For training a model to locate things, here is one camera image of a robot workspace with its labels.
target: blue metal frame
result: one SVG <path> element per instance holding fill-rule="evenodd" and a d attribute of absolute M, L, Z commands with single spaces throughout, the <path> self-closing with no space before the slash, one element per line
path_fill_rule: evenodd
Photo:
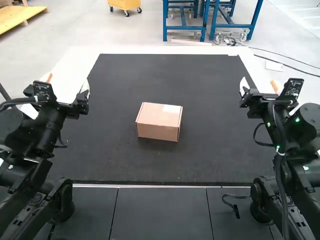
<path fill-rule="evenodd" d="M 206 7 L 205 7 L 205 2 L 208 2 L 210 0 L 201 0 L 201 6 L 200 6 L 200 16 L 203 16 Z M 214 39 L 214 35 L 216 32 L 216 28 L 240 28 L 240 29 L 249 29 L 250 32 L 247 35 L 246 39 L 251 40 L 252 35 L 254 33 L 256 23 L 258 20 L 258 16 L 262 7 L 262 3 L 264 0 L 257 0 L 255 11 L 251 20 L 250 24 L 236 24 L 232 21 L 231 17 L 234 14 L 235 7 L 236 7 L 236 0 L 230 0 L 229 2 L 221 2 L 220 0 L 215 0 L 214 2 L 210 2 L 209 6 L 210 7 L 215 7 L 213 10 L 213 17 L 212 17 L 212 24 L 211 24 L 211 31 L 209 35 L 209 39 L 212 40 Z M 223 7 L 228 7 L 231 8 L 230 12 L 227 13 Z M 222 17 L 224 20 L 227 22 L 226 24 L 217 24 L 217 16 L 218 16 L 218 11 L 221 13 Z"/>
<path fill-rule="evenodd" d="M 201 0 L 200 17 L 204 16 L 206 2 L 207 2 L 206 0 Z M 215 2 L 214 1 L 210 2 L 210 7 L 214 7 L 214 6 L 215 6 Z M 229 2 L 224 1 L 224 2 L 220 3 L 220 6 L 231 8 L 231 12 L 230 12 L 229 16 L 232 17 L 234 14 L 235 6 L 236 6 L 236 0 L 230 0 Z"/>
<path fill-rule="evenodd" d="M 193 6 L 181 6 L 181 5 L 169 5 L 169 4 L 177 4 L 177 3 L 193 3 Z M 186 21 L 186 16 L 184 9 L 193 9 L 194 10 L 194 18 L 198 16 L 198 0 L 163 0 L 163 41 L 166 42 L 168 40 L 168 30 L 200 30 L 201 31 L 201 38 L 200 41 L 204 42 L 206 37 L 206 27 L 208 22 L 208 14 L 209 14 L 209 4 L 210 2 L 205 5 L 204 10 L 204 18 L 202 26 L 188 26 Z M 181 26 L 167 26 L 167 18 L 169 9 L 180 9 L 181 14 Z"/>

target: black panel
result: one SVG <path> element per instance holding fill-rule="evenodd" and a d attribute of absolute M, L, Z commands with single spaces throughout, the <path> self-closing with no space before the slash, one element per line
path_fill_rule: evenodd
<path fill-rule="evenodd" d="M 51 175 L 79 181 L 251 183 L 273 174 L 274 150 L 252 134 L 260 120 L 239 108 L 251 80 L 238 56 L 101 54 L 88 81 L 90 111 L 67 119 Z M 142 102 L 183 106 L 178 143 L 138 139 Z M 269 141 L 265 129 L 258 139 Z"/>
<path fill-rule="evenodd" d="M 120 188 L 111 240 L 213 240 L 205 188 Z"/>
<path fill-rule="evenodd" d="M 117 188 L 74 187 L 75 212 L 56 226 L 52 240 L 108 240 L 117 193 Z"/>
<path fill-rule="evenodd" d="M 223 194 L 249 195 L 250 188 L 207 188 L 206 191 L 214 240 L 273 240 L 269 227 L 256 222 L 251 216 L 251 198 L 226 199 L 237 204 L 240 219 L 236 218 L 232 208 L 222 202 Z"/>

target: caster wheel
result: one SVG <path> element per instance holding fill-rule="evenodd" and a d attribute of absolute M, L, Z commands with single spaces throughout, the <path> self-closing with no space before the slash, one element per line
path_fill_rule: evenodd
<path fill-rule="evenodd" d="M 250 204 L 250 212 L 252 217 L 263 225 L 271 226 L 274 224 L 274 221 L 265 214 L 261 209 L 258 208 L 258 204 L 255 202 L 251 202 Z"/>
<path fill-rule="evenodd" d="M 221 42 L 221 33 L 218 33 L 213 40 L 215 43 L 220 44 Z"/>
<path fill-rule="evenodd" d="M 241 41 L 241 42 L 245 42 L 246 40 L 247 40 L 247 34 L 241 33 L 241 34 L 240 34 L 240 41 Z"/>

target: gray floor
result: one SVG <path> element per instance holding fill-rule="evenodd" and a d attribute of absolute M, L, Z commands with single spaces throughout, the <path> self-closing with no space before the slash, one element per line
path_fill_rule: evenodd
<path fill-rule="evenodd" d="M 320 38 L 319 0 L 270 0 L 280 11 Z"/>
<path fill-rule="evenodd" d="M 30 0 L 29 4 L 48 6 L 50 13 L 36 16 L 28 27 L 16 27 L 0 36 L 0 80 L 12 97 L 21 96 L 25 86 L 50 71 L 71 46 L 170 44 L 162 42 L 161 0 L 142 0 L 142 14 L 132 11 L 129 18 L 120 10 L 110 13 L 105 0 Z M 250 21 L 255 6 L 255 0 L 238 1 L 233 20 Z M 178 17 L 168 19 L 169 24 L 170 21 L 178 21 Z M 248 44 L 320 66 L 320 39 L 267 0 Z M 318 69 L 258 50 L 254 52 L 320 74 Z M 302 95 L 312 102 L 318 100 L 316 77 L 291 69 L 270 71 L 270 74 L 280 82 L 289 77 L 304 78 Z"/>

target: black mat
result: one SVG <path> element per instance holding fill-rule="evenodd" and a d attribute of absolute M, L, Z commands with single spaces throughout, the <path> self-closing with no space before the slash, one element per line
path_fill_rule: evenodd
<path fill-rule="evenodd" d="M 258 223 L 250 213 L 251 198 L 232 199 L 227 201 L 237 204 L 240 219 L 234 211 L 222 202 L 223 194 L 250 195 L 250 188 L 210 188 L 206 189 L 210 209 L 214 240 L 273 240 L 269 226 Z M 277 227 L 273 228 L 274 235 L 279 235 Z"/>
<path fill-rule="evenodd" d="M 118 188 L 74 187 L 75 212 L 55 227 L 51 240 L 108 240 Z"/>
<path fill-rule="evenodd" d="M 90 112 L 68 119 L 52 177 L 106 183 L 233 184 L 272 175 L 274 150 L 252 139 L 260 120 L 239 108 L 238 56 L 101 54 L 88 80 Z M 178 143 L 138 139 L 142 102 L 183 106 Z M 266 131 L 261 141 L 269 142 Z"/>
<path fill-rule="evenodd" d="M 213 240 L 205 188 L 120 188 L 111 240 Z"/>

